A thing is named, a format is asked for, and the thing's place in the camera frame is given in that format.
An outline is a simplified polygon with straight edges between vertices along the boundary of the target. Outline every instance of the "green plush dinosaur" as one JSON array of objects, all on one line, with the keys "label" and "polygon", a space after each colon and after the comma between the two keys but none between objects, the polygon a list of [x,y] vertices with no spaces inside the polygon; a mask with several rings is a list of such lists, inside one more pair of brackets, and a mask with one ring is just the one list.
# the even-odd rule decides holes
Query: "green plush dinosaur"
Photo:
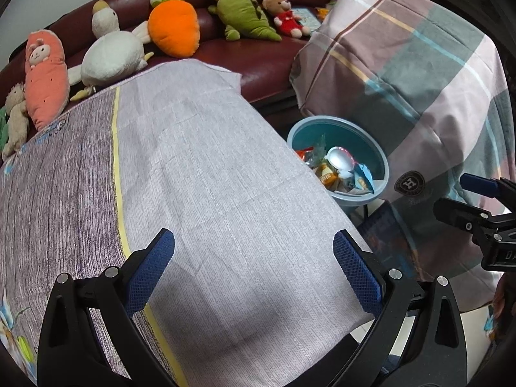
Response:
[{"label": "green plush dinosaur", "polygon": [[7,130],[7,115],[5,107],[3,107],[0,109],[0,152],[2,152],[8,140],[9,134]]},{"label": "green plush dinosaur", "polygon": [[281,40],[281,36],[269,26],[269,20],[257,0],[215,1],[217,6],[211,5],[208,11],[217,14],[226,25],[226,40],[236,41],[241,35],[276,42]]}]

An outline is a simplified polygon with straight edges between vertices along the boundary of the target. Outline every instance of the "blue bucket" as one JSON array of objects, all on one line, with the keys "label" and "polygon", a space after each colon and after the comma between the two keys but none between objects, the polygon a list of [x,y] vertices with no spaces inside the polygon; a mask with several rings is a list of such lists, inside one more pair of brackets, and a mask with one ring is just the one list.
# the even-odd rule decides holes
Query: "blue bucket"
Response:
[{"label": "blue bucket", "polygon": [[383,180],[374,193],[362,196],[346,195],[329,191],[337,204],[346,213],[360,205],[368,204],[383,192],[389,180],[387,157],[378,143],[362,128],[334,116],[311,116],[296,123],[288,133],[287,144],[294,150],[303,150],[315,145],[322,135],[326,137],[326,148],[339,146],[348,150],[358,163],[365,164],[375,181]]}]

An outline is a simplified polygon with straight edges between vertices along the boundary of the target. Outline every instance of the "red leather sofa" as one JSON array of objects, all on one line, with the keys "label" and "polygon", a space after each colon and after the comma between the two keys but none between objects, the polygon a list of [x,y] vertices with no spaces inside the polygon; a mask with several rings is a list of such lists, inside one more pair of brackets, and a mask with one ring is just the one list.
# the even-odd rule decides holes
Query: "red leather sofa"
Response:
[{"label": "red leather sofa", "polygon": [[[133,30],[149,18],[149,0],[105,1],[117,12],[120,28],[123,30]],[[197,11],[201,30],[201,44],[193,58],[241,73],[243,97],[261,110],[273,126],[280,127],[286,120],[285,112],[289,110],[292,113],[295,109],[295,98],[288,76],[293,58],[306,40],[284,36],[280,43],[246,38],[227,42],[224,39],[223,24],[207,10],[214,1],[187,1]],[[324,7],[328,1],[291,0],[293,6],[306,7]],[[68,67],[80,64],[87,49],[95,41],[91,31],[91,10],[95,2],[93,0],[62,16],[49,27],[63,43]],[[154,44],[146,45],[145,52],[149,51],[155,53],[149,66],[173,60]],[[11,87],[21,81],[25,81],[24,51],[20,51],[0,72],[0,104],[5,101]],[[74,94],[76,90],[78,89],[72,88],[71,93]]]}]

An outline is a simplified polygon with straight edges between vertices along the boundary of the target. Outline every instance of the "orange plush carrot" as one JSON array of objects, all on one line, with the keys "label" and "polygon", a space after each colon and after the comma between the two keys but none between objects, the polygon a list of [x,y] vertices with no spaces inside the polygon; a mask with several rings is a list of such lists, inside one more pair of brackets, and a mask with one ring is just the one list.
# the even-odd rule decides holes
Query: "orange plush carrot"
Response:
[{"label": "orange plush carrot", "polygon": [[176,58],[192,56],[200,32],[194,7],[184,0],[151,0],[149,36],[164,53]]},{"label": "orange plush carrot", "polygon": [[50,30],[31,33],[25,49],[27,112],[39,131],[65,108],[70,95],[65,51]]}]

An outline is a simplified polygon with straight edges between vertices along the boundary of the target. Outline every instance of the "metal screw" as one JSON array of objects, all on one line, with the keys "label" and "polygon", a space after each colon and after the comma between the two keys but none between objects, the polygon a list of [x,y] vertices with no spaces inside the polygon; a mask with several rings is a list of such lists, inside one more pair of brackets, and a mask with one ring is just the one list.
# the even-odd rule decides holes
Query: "metal screw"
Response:
[{"label": "metal screw", "polygon": [[64,284],[66,281],[68,281],[68,274],[62,273],[57,277],[57,283],[58,284]]},{"label": "metal screw", "polygon": [[389,271],[389,276],[392,278],[392,279],[401,279],[402,278],[402,273],[397,270],[397,269],[391,269]]},{"label": "metal screw", "polygon": [[108,278],[114,278],[115,276],[118,275],[118,268],[115,268],[114,266],[107,268],[106,271],[104,272],[104,275],[107,276]]},{"label": "metal screw", "polygon": [[437,282],[439,282],[439,284],[442,285],[442,286],[447,286],[448,285],[448,279],[446,279],[444,276],[438,276],[437,277]]}]

